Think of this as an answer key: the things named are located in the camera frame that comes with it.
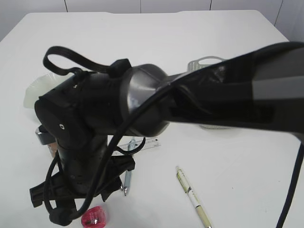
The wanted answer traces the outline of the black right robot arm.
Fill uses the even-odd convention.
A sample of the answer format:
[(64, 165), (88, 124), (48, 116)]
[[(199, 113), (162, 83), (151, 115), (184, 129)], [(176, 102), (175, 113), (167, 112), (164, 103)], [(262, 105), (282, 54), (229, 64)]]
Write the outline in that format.
[(109, 66), (50, 47), (43, 65), (71, 77), (40, 96), (40, 130), (57, 143), (45, 181), (29, 190), (52, 223), (67, 226), (106, 200), (135, 168), (124, 136), (161, 134), (171, 122), (286, 132), (304, 139), (304, 45), (283, 42), (169, 76), (156, 65)]

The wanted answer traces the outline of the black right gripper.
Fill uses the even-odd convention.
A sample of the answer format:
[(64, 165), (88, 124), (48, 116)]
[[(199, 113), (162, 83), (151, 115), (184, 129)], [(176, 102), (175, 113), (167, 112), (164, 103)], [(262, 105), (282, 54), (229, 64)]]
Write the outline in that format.
[[(81, 217), (97, 195), (106, 202), (113, 192), (121, 189), (119, 176), (135, 168), (130, 155), (113, 156), (108, 151), (106, 135), (94, 136), (86, 142), (58, 139), (57, 145), (60, 173), (50, 178), (48, 198), (69, 203), (57, 206), (58, 223), (71, 223)], [(45, 182), (29, 189), (34, 208), (44, 201), (44, 186)]]

